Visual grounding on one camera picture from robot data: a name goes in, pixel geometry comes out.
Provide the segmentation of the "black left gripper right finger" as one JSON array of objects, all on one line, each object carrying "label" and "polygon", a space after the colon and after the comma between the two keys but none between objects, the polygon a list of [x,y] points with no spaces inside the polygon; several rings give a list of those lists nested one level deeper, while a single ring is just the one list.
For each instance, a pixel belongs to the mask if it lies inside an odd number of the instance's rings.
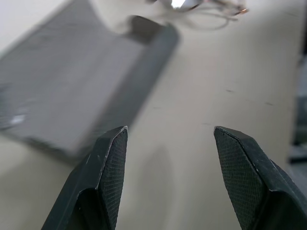
[{"label": "black left gripper right finger", "polygon": [[219,162],[243,230],[305,230],[307,199],[254,138],[222,126],[214,129]]}]

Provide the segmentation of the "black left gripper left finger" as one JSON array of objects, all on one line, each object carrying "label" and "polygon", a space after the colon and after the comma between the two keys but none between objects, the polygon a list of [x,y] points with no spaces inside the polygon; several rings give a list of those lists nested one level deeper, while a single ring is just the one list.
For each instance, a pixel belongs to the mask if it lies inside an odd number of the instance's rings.
[{"label": "black left gripper left finger", "polygon": [[122,196],[127,126],[97,139],[88,155],[72,170],[42,229],[114,230]]}]

